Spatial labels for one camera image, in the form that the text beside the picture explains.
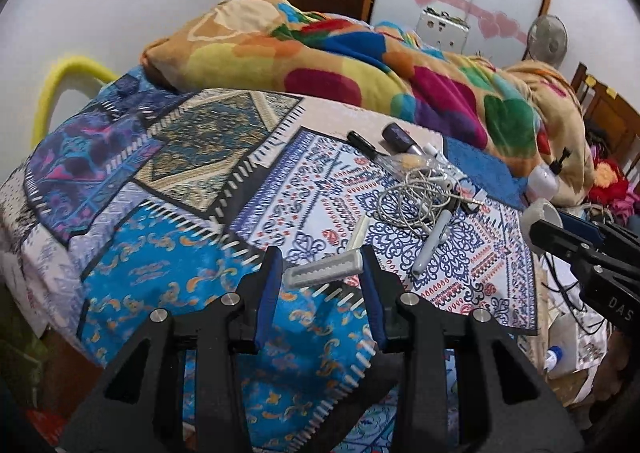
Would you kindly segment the grey plastic comb piece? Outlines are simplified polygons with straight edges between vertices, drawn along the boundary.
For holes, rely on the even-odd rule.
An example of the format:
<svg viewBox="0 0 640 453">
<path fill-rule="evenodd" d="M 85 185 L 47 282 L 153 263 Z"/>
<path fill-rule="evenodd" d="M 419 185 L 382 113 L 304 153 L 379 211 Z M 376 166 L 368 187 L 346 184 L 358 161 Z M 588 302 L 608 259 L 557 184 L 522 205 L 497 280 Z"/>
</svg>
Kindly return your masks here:
<svg viewBox="0 0 640 453">
<path fill-rule="evenodd" d="M 363 259 L 359 249 L 326 257 L 306 265 L 296 265 L 286 269 L 282 283 L 288 289 L 302 289 L 323 285 L 345 277 L 358 275 L 363 271 Z"/>
</svg>

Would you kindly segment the small white stick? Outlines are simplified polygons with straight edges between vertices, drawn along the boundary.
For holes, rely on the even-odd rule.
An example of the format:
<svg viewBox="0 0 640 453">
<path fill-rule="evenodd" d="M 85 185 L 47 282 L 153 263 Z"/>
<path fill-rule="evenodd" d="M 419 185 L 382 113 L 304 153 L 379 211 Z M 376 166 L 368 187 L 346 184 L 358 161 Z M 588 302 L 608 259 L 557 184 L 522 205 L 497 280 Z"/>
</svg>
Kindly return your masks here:
<svg viewBox="0 0 640 453">
<path fill-rule="evenodd" d="M 350 237 L 347 249 L 352 251 L 353 249 L 359 248 L 366 238 L 369 226 L 370 226 L 371 218 L 367 215 L 362 215 L 358 222 L 356 223 L 354 232 L 352 232 L 352 236 Z"/>
</svg>

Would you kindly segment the white tape roll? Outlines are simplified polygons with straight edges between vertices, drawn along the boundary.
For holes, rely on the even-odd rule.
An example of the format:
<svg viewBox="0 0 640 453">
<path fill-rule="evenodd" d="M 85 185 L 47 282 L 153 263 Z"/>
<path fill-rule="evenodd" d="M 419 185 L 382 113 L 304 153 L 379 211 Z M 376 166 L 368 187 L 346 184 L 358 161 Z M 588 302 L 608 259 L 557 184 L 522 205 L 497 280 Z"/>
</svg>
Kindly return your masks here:
<svg viewBox="0 0 640 453">
<path fill-rule="evenodd" d="M 550 225 L 560 229 L 563 228 L 563 222 L 559 212 L 546 199 L 536 199 L 536 201 L 530 204 L 522 213 L 520 228 L 523 239 L 535 255 L 541 256 L 546 251 L 537 246 L 530 237 L 530 230 L 532 230 L 533 225 L 538 221 L 549 222 Z"/>
</svg>

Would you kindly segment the white marker pen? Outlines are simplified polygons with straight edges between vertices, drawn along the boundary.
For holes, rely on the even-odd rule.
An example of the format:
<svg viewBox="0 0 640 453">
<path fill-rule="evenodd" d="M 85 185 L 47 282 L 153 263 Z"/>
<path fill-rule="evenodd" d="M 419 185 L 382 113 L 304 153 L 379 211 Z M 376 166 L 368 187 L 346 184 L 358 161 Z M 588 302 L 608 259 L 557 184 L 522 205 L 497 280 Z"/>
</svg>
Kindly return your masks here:
<svg viewBox="0 0 640 453">
<path fill-rule="evenodd" d="M 438 215 L 431 233 L 427 236 L 420 253 L 416 256 L 416 261 L 411 268 L 413 277 L 420 277 L 426 270 L 436 247 L 438 246 L 442 233 L 446 230 L 447 225 L 452 217 L 451 210 L 442 210 Z"/>
</svg>

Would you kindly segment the clear bag with rubber bands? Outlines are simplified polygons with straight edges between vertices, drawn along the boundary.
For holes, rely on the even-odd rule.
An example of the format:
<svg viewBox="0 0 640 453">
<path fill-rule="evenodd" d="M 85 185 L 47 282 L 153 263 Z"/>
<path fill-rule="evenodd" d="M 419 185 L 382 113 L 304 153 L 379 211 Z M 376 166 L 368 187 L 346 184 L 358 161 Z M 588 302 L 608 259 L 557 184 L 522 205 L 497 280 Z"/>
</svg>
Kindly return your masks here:
<svg viewBox="0 0 640 453">
<path fill-rule="evenodd" d="M 412 153 L 399 153 L 390 156 L 382 156 L 381 166 L 390 176 L 402 181 L 407 174 L 414 169 L 435 169 L 438 166 L 435 158 L 431 156 L 416 155 Z"/>
</svg>

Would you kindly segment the red plush toy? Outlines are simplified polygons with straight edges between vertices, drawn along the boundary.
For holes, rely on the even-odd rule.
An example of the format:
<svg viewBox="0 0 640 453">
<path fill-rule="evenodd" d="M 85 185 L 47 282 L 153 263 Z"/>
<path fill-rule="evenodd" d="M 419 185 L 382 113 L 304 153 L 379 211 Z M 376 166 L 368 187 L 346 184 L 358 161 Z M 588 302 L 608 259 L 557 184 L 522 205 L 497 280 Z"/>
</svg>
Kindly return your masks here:
<svg viewBox="0 0 640 453">
<path fill-rule="evenodd" d="M 629 217 L 636 213 L 639 195 L 612 158 L 594 160 L 593 185 L 587 199 L 611 210 L 614 215 Z"/>
</svg>

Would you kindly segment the white plastic water bottle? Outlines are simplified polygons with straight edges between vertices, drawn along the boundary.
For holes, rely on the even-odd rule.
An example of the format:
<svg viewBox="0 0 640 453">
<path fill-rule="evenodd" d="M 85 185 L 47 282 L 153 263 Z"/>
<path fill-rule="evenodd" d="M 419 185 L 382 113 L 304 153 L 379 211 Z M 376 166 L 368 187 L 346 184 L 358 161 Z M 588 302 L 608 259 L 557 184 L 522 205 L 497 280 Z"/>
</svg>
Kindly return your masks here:
<svg viewBox="0 0 640 453">
<path fill-rule="evenodd" d="M 576 369 L 576 348 L 553 345 L 547 350 L 544 370 L 550 375 L 562 376 Z"/>
</svg>

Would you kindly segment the white pump lotion bottle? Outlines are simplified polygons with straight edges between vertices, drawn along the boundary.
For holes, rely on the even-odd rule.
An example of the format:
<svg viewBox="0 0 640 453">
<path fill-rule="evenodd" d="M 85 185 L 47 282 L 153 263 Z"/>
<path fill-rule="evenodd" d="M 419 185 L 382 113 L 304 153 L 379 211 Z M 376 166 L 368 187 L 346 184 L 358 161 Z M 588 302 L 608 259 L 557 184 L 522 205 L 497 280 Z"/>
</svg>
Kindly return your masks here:
<svg viewBox="0 0 640 453">
<path fill-rule="evenodd" d="M 559 192 L 559 174 L 562 172 L 564 161 L 570 157 L 570 150 L 563 149 L 561 156 L 550 164 L 541 163 L 536 166 L 527 178 L 526 199 L 529 204 L 543 199 L 551 201 Z"/>
</svg>

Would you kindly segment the wooden bed headboard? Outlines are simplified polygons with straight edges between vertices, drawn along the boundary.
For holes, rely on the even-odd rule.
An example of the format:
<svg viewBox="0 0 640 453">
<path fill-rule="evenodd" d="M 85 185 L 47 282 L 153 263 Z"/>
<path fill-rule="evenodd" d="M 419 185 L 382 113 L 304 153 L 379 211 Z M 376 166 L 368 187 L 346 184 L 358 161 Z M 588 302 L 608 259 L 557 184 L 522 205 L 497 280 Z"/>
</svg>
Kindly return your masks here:
<svg viewBox="0 0 640 453">
<path fill-rule="evenodd" d="M 572 82 L 591 139 L 598 139 L 626 177 L 639 164 L 639 111 L 579 63 Z"/>
</svg>

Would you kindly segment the patchwork patterned bedspread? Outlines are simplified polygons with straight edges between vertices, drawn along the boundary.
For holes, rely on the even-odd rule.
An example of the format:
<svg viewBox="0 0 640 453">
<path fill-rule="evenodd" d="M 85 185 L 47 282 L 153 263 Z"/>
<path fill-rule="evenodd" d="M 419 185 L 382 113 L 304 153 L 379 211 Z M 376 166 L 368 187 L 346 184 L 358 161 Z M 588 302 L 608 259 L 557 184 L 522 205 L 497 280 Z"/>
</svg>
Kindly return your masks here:
<svg viewBox="0 0 640 453">
<path fill-rule="evenodd" d="M 533 334 L 532 254 L 520 188 L 503 162 L 420 127 L 486 192 L 458 210 L 425 272 L 420 239 L 390 219 L 393 178 L 351 146 L 381 137 L 385 115 L 266 91 L 176 95 L 131 70 L 58 126 L 1 188 L 1 277 L 36 332 L 55 329 L 107 365 L 155 308 L 198 311 L 234 291 L 277 246 L 289 265 L 367 244 L 437 308 L 488 310 Z"/>
</svg>

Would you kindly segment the colourful hearts fleece blanket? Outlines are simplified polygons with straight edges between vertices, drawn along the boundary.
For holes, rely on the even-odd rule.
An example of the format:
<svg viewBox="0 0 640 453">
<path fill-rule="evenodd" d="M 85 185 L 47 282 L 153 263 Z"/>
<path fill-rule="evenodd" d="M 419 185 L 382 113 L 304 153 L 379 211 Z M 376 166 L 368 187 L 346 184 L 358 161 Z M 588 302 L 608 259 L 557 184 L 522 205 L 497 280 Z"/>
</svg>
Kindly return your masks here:
<svg viewBox="0 0 640 453">
<path fill-rule="evenodd" d="M 541 62 L 500 69 L 424 46 L 395 25 L 286 0 L 226 0 L 146 46 L 141 63 L 150 80 L 181 91 L 291 92 L 390 115 L 494 155 L 518 177 L 560 161 L 556 205 L 579 204 L 593 186 L 575 92 Z"/>
</svg>

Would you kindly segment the white standing fan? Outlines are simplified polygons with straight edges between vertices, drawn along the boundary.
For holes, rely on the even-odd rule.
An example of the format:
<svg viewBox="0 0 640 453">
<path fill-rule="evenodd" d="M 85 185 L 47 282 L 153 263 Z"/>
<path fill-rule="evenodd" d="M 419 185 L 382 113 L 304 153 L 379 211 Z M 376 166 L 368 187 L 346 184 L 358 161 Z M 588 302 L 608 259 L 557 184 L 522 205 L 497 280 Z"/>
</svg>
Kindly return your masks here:
<svg viewBox="0 0 640 453">
<path fill-rule="evenodd" d="M 539 16 L 526 35 L 525 60 L 534 60 L 559 69 L 568 48 L 565 24 L 553 14 Z"/>
</svg>

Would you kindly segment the white box appliance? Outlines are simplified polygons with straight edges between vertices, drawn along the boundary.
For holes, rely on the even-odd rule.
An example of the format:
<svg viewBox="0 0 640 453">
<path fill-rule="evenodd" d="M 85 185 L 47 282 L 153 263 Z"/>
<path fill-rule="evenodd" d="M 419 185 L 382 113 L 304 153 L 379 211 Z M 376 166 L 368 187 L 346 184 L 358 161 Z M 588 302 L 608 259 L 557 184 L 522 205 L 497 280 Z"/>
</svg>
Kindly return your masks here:
<svg viewBox="0 0 640 453">
<path fill-rule="evenodd" d="M 469 24 L 446 11 L 425 8 L 416 24 L 416 34 L 424 44 L 461 54 L 469 36 Z"/>
</svg>

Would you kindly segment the yellow padded bed rail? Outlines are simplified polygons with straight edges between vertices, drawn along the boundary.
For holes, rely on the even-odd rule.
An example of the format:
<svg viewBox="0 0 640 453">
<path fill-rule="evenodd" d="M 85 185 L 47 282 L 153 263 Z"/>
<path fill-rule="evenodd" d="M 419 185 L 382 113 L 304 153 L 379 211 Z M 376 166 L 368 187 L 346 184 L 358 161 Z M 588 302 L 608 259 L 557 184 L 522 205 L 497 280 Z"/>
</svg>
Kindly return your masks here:
<svg viewBox="0 0 640 453">
<path fill-rule="evenodd" d="M 115 72 L 91 58 L 78 56 L 78 54 L 59 58 L 51 66 L 38 97 L 30 146 L 35 149 L 49 133 L 51 118 L 64 85 L 72 80 L 74 82 L 85 80 L 96 85 L 106 85 L 114 82 L 116 78 Z"/>
</svg>

